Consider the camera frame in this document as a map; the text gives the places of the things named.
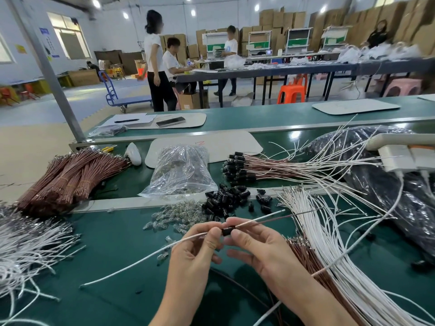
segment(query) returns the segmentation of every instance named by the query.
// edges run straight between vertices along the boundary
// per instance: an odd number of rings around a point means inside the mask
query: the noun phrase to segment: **hand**
[[[246,222],[247,219],[229,217],[224,228]],[[253,267],[275,296],[300,318],[305,314],[305,293],[310,284],[317,283],[302,266],[284,238],[262,224],[244,226],[231,231],[224,244],[237,246],[247,252],[229,249],[229,257],[239,259]]]
[[[158,75],[158,73],[154,73],[154,84],[159,87],[160,86],[160,76]]]
[[[210,262],[222,262],[215,254],[216,248],[221,249],[224,246],[219,241],[221,228],[220,222],[196,224],[183,238],[208,232],[205,238],[187,240],[172,248],[165,293],[150,326],[191,324],[204,295]]]

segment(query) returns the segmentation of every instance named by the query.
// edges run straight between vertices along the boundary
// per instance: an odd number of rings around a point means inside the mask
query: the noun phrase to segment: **sign on wall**
[[[39,30],[41,31],[42,34],[41,42],[44,46],[48,59],[50,60],[51,57],[59,58],[60,56],[54,49],[53,43],[51,42],[50,32],[48,31],[48,29],[40,27]]]

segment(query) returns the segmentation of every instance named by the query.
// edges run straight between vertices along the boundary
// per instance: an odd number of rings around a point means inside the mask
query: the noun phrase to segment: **ceiling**
[[[71,5],[74,8],[79,8],[81,10],[88,10],[88,9],[94,9],[94,6],[92,4],[92,0],[54,0],[63,4]],[[98,0],[101,5],[116,2],[119,0]]]

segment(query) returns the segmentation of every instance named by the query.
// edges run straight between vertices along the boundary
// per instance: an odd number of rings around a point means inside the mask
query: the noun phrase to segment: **woman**
[[[201,240],[185,241],[172,248],[166,289],[149,326],[189,326],[207,285],[210,263],[220,264],[216,249],[224,245],[227,255],[250,265],[275,296],[307,326],[357,326],[343,306],[302,266],[281,235],[262,224],[232,230],[220,242],[221,229],[247,221],[229,217],[225,223],[194,225],[185,235],[207,232]],[[222,302],[222,313],[225,303]]]
[[[372,49],[387,41],[387,21],[381,20],[378,22],[376,29],[370,34],[367,39],[368,47]]]
[[[155,10],[148,11],[144,51],[148,65],[148,83],[155,112],[164,111],[163,100],[167,104],[168,111],[175,111],[177,106],[177,97],[169,84],[163,64],[163,49],[159,37],[162,29],[162,16]]]

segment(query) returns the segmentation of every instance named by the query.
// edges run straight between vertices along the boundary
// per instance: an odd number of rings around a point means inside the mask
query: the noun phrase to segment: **floor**
[[[336,79],[331,89],[330,99],[339,99],[338,94],[349,79]],[[310,101],[322,99],[324,80],[313,79]],[[130,97],[149,95],[146,81],[127,79],[114,81],[118,96]],[[364,91],[365,81],[358,87]],[[272,95],[266,104],[275,104],[280,86],[272,86]],[[209,87],[210,107],[219,107],[218,98],[213,94],[217,87]],[[234,97],[229,97],[231,83],[224,89],[224,107],[231,107]],[[112,114],[120,114],[120,109],[106,104],[104,84],[75,87],[64,90],[71,108],[83,131]],[[237,81],[237,95],[252,92],[252,80]],[[262,87],[257,86],[257,99],[253,105],[261,105]],[[152,113],[149,103],[135,104],[128,113]],[[45,172],[47,164],[55,155],[70,152],[68,143],[74,137],[65,122],[53,95],[46,95],[35,101],[25,101],[14,106],[0,105],[0,201],[12,203],[19,198]]]

